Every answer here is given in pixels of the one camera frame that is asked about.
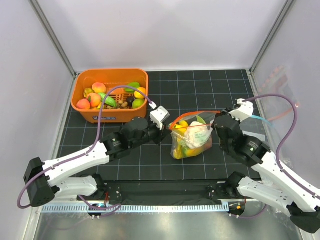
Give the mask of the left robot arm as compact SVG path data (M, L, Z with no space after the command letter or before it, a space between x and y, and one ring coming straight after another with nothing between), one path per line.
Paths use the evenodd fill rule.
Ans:
M106 195L102 178L93 174L87 177L75 177L75 174L87 169L105 165L123 159L132 150L149 142L159 144L170 134L165 124L167 117L151 114L148 119L134 117L93 145L47 161L39 157L29 161L23 180L27 192L29 207L40 207L58 197L86 196L101 200Z

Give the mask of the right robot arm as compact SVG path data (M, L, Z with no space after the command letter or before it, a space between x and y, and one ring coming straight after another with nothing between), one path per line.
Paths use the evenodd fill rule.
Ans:
M244 134L240 124L227 112L216 115L211 126L219 138L220 149L238 163L266 175L278 188L233 172L218 188L221 195L256 199L280 210L301 230L316 233L320 229L319 189L287 166L280 166L270 147L260 139Z

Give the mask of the red zipper clear bag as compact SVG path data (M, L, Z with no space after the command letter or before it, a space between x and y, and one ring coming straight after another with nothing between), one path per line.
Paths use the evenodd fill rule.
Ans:
M176 160L196 157L213 145L212 124L219 111L187 112L168 125L171 131L171 156Z

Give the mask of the cauliflower toy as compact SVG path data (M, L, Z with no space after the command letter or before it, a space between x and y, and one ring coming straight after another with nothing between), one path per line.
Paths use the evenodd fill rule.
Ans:
M193 121L184 133L184 142L190 149L202 147L211 137L212 129L205 123Z

